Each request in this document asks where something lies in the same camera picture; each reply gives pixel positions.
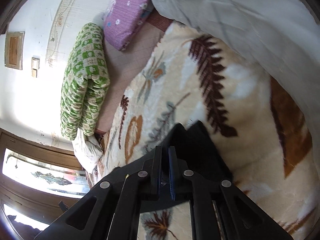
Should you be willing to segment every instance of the metal screw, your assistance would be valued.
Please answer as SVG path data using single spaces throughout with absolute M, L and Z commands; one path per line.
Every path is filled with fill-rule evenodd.
M 100 188 L 108 188 L 108 187 L 110 187 L 110 182 L 103 181 L 100 183 Z
M 191 170 L 185 170 L 183 174 L 186 175 L 187 177 L 191 177 L 194 173 Z
M 138 176 L 141 177 L 141 178 L 144 178 L 148 175 L 148 173 L 146 171 L 139 171 L 138 172 Z
M 223 180 L 223 181 L 221 182 L 221 185 L 222 185 L 223 187 L 230 187 L 230 186 L 231 186 L 231 182 L 225 179 L 225 180 Z

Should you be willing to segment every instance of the folded quilt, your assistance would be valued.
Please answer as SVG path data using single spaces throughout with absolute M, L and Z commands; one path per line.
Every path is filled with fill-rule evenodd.
M 76 38 L 61 89 L 61 133 L 74 140 L 77 129 L 93 135 L 110 80 L 103 52 L 103 30 L 86 24 Z

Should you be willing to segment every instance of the white wall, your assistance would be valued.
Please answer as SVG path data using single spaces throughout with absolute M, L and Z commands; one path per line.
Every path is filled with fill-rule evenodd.
M 24 31 L 23 70 L 4 66 L 5 35 L 0 35 L 0 127 L 28 140 L 72 149 L 60 134 L 60 90 L 63 67 L 45 66 L 50 29 L 61 0 L 28 0 L 9 31 Z M 38 77 L 31 58 L 40 58 Z

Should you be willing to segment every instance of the door frame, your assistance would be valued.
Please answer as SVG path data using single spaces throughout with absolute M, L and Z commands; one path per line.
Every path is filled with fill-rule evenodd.
M 30 218 L 50 224 L 62 214 L 60 201 L 69 207 L 78 201 L 77 198 L 58 196 L 30 188 L 3 175 L 2 166 L 6 149 L 44 163 L 74 170 L 82 168 L 71 151 L 43 146 L 0 130 L 1 206 L 6 204 Z

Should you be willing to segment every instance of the bed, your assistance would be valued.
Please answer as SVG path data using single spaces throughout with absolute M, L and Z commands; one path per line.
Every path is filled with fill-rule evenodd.
M 188 128 L 198 120 L 234 184 L 294 239 L 304 239 L 317 219 L 319 178 L 303 113 L 259 63 L 179 22 L 123 91 L 91 183 L 142 157 L 175 123 Z M 139 239 L 151 237 L 147 222 L 155 216 L 170 218 L 168 239 L 191 239 L 188 203 L 141 214 Z

